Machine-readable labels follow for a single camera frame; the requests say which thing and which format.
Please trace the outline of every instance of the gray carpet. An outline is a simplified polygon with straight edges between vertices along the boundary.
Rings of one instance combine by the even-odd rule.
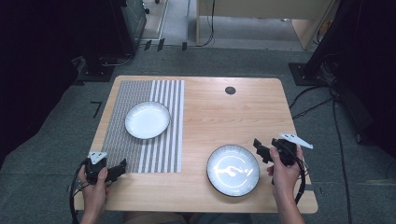
[[[288,63],[305,63],[312,52],[261,49],[139,49],[119,75],[277,77],[288,102],[306,87],[297,87]],[[67,186],[87,155],[103,113],[109,83],[72,86],[39,133],[14,150],[0,172],[0,223],[71,223]],[[292,108],[295,115],[329,98],[326,88],[313,90]],[[96,104],[103,102],[96,118]],[[396,162],[375,146],[357,145],[342,105],[335,105],[342,135],[353,223],[396,223]],[[332,104],[295,120],[297,133],[315,146],[304,151],[318,200],[307,223],[348,223],[347,197]],[[254,214],[255,224],[278,223],[277,214]],[[101,223],[121,223],[121,212],[105,212]]]

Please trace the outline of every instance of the person's right hand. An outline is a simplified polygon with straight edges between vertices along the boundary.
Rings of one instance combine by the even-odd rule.
[[[303,151],[297,145],[297,157],[303,159]],[[274,179],[273,194],[275,197],[287,196],[293,197],[294,186],[300,176],[300,167],[297,162],[292,166],[285,166],[279,158],[279,152],[276,148],[270,148],[270,155],[274,161],[274,165],[267,168],[269,176]]]
[[[88,185],[82,190],[84,198],[84,216],[81,224],[97,223],[99,217],[104,212],[106,196],[109,193],[109,187],[106,186],[107,168],[104,167],[98,174],[95,185]],[[87,183],[85,174],[85,165],[81,167],[78,173],[78,179],[81,183]]]

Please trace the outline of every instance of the wooden table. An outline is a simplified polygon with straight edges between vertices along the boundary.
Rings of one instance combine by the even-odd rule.
[[[267,164],[253,146],[254,138],[271,146],[272,138],[279,138],[279,133],[295,133],[282,84],[276,78],[117,77],[92,150],[102,150],[120,82],[160,79],[185,80],[181,173],[122,175],[111,186],[106,210],[276,213]],[[227,87],[234,87],[236,93],[227,94]],[[245,196],[223,195],[206,176],[210,154],[224,145],[244,147],[259,161],[259,183]],[[309,176],[306,183],[309,187]],[[75,200],[77,210],[82,210],[81,194]],[[318,205],[314,192],[306,191],[298,206],[302,213],[315,213]]]
[[[197,0],[196,43],[200,45],[200,17],[212,15],[214,0]],[[303,49],[308,49],[335,0],[216,0],[214,16],[293,19]]]

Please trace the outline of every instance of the white plate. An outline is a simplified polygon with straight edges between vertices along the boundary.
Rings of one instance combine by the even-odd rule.
[[[216,149],[209,157],[206,170],[212,185],[229,196],[248,194],[260,178],[260,166],[253,154],[235,145]]]
[[[168,108],[157,102],[144,102],[134,106],[126,115],[125,128],[132,136],[149,139],[161,134],[169,125]]]

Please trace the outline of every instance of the striped mat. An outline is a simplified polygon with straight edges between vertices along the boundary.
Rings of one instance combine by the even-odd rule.
[[[159,136],[138,139],[125,129],[125,117],[146,101],[165,105],[171,121]],[[181,171],[183,134],[183,80],[123,80],[108,124],[102,151],[107,152],[107,167],[127,161],[127,173],[175,173]]]

